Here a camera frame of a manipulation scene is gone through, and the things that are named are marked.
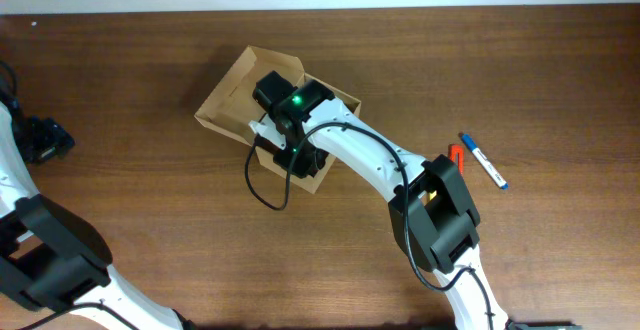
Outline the brown cardboard box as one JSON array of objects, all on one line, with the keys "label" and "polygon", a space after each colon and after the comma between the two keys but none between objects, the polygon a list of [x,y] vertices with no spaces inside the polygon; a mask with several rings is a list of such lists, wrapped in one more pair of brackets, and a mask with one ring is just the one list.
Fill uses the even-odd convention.
[{"label": "brown cardboard box", "polygon": [[[278,72],[294,86],[300,86],[312,79],[319,81],[332,90],[356,117],[360,116],[359,99],[307,73],[298,57],[247,46],[194,117],[202,126],[251,146],[255,134],[249,123],[252,120],[261,121],[265,114],[253,99],[252,93],[256,82],[271,71]],[[260,165],[283,178],[286,176],[286,170],[274,163],[273,151],[258,147],[256,152]],[[291,183],[314,194],[335,160],[335,156],[329,155],[326,165],[315,176],[301,179],[292,175]]]}]

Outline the orange utility knife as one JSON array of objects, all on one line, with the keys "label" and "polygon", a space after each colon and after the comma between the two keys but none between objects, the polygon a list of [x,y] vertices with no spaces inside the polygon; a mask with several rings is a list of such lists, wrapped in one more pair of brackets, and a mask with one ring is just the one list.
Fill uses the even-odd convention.
[{"label": "orange utility knife", "polygon": [[455,163],[461,175],[464,174],[464,148],[459,144],[450,144],[448,147],[448,157]]}]

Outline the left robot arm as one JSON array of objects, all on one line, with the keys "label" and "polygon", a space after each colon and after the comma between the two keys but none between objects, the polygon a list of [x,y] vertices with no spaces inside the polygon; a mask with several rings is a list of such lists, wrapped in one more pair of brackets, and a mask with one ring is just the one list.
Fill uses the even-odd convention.
[{"label": "left robot arm", "polygon": [[40,193],[28,167],[65,156],[73,137],[51,118],[24,115],[17,77],[1,65],[1,293],[43,326],[72,314],[105,329],[192,329],[194,322],[149,299],[114,267],[87,221]]}]

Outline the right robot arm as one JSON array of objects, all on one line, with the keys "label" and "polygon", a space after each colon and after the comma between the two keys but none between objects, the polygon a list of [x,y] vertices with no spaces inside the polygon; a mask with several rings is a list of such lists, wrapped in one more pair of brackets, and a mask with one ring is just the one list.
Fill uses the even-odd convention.
[{"label": "right robot arm", "polygon": [[457,328],[513,328],[482,268],[480,214],[452,160],[392,143],[316,80],[296,87],[272,71],[253,98],[265,112],[250,124],[253,145],[271,143],[287,179],[315,176],[336,157],[387,203],[398,246],[422,285],[447,297]]}]

